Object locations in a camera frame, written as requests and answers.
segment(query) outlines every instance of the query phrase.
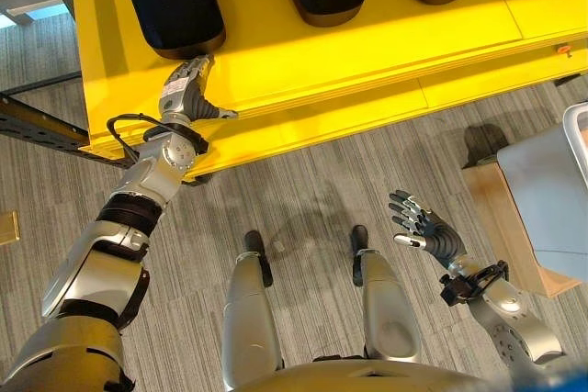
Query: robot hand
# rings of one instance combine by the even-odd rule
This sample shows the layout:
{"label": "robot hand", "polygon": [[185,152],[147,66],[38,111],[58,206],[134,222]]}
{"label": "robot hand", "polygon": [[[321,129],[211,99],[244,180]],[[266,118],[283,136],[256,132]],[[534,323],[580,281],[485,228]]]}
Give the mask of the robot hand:
{"label": "robot hand", "polygon": [[394,241],[430,252],[446,269],[466,248],[458,233],[434,211],[424,207],[415,196],[396,190],[390,193],[389,207],[396,212],[392,220],[408,230],[396,234]]}
{"label": "robot hand", "polygon": [[448,271],[441,297],[451,307],[468,305],[488,332],[516,383],[552,384],[570,364],[555,334],[525,305],[522,292],[508,282],[508,266],[486,268],[466,254],[457,232],[413,195],[390,194],[392,220],[408,230],[394,241],[430,252]]}

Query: white container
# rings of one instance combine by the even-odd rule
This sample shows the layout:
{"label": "white container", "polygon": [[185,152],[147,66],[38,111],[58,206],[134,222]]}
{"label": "white container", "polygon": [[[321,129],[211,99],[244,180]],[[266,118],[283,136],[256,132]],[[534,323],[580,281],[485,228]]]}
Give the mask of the white container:
{"label": "white container", "polygon": [[588,282],[588,103],[561,125],[498,151],[539,264]]}

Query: robot forearm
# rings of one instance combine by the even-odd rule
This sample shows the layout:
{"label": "robot forearm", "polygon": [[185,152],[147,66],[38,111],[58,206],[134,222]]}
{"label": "robot forearm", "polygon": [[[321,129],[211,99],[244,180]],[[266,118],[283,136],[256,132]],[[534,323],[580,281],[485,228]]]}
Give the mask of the robot forearm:
{"label": "robot forearm", "polygon": [[[467,278],[481,267],[464,254],[448,269],[456,277]],[[466,303],[474,319],[490,335],[516,383],[557,381],[570,367],[570,361],[553,331],[529,311],[522,294],[498,277],[480,296]]]}
{"label": "robot forearm", "polygon": [[390,195],[395,222],[409,231],[394,241],[430,252],[448,271],[441,297],[451,307],[469,306],[488,332],[516,383],[557,381],[569,361],[555,334],[530,312],[507,281],[508,265],[483,268],[466,254],[459,235],[435,212],[409,193]]}
{"label": "robot forearm", "polygon": [[47,322],[31,336],[9,371],[4,391],[125,392],[133,384],[122,370],[119,330],[137,315],[149,273],[142,259],[165,206],[208,143],[190,128],[201,118],[234,118],[203,97],[210,56],[183,63],[165,84],[162,120],[146,119],[136,163],[124,174],[96,221],[88,225],[50,282],[42,301]]}

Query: gray carpet floor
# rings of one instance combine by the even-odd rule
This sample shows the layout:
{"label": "gray carpet floor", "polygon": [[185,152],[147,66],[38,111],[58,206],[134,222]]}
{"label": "gray carpet floor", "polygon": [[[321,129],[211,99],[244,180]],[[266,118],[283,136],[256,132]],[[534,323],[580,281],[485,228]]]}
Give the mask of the gray carpet floor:
{"label": "gray carpet floor", "polygon": [[[74,24],[57,16],[0,30],[0,90],[79,69]],[[423,118],[253,162],[183,187],[152,235],[151,286],[124,331],[128,374],[142,391],[222,390],[221,314],[242,237],[266,239],[274,310],[286,364],[363,348],[360,290],[351,281],[348,233],[370,231],[404,283],[424,341],[424,362],[494,379],[506,370],[467,308],[439,296],[443,269],[392,243],[388,192],[411,190],[458,229],[468,250],[494,261],[460,169],[496,128],[508,142],[560,121],[588,97],[588,80],[540,84]],[[79,82],[20,95],[85,124]],[[485,125],[482,135],[466,128]],[[0,247],[0,375],[41,324],[40,297],[58,264],[95,218],[121,170],[0,137],[0,212],[17,210],[22,239]],[[549,300],[526,296],[575,361],[588,360],[588,286]]]}

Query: yellow tabletop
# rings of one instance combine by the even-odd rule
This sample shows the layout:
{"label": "yellow tabletop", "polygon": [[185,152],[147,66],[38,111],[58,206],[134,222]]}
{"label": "yellow tabletop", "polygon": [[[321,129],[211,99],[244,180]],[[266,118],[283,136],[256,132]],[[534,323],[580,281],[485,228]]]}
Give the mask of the yellow tabletop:
{"label": "yellow tabletop", "polygon": [[[156,114],[162,84],[177,62],[147,45],[130,0],[74,1],[94,141],[106,134],[113,115]],[[521,39],[503,0],[444,6],[366,0],[357,17],[327,29],[304,23],[291,0],[219,3],[228,38],[215,54],[207,94],[244,118],[292,100],[364,90],[365,81],[417,62],[440,63],[451,54]]]}
{"label": "yellow tabletop", "polygon": [[[162,85],[178,61],[147,45],[130,0],[74,3],[88,150],[114,158],[120,149],[106,121],[129,112],[157,116]],[[228,38],[215,54],[207,98],[238,110],[241,120],[198,123],[214,146],[194,174],[422,115],[485,96],[492,86],[503,91],[587,67],[578,55],[569,62],[554,49],[588,36],[586,0],[444,6],[366,0],[355,18],[335,28],[307,25],[291,0],[219,4]],[[509,62],[516,54],[527,71]],[[585,57],[585,50],[580,54]],[[529,73],[531,66],[537,69]],[[453,95],[443,92],[444,81]],[[119,129],[133,143],[141,142],[145,127],[121,122]],[[253,143],[260,137],[262,146]]]}

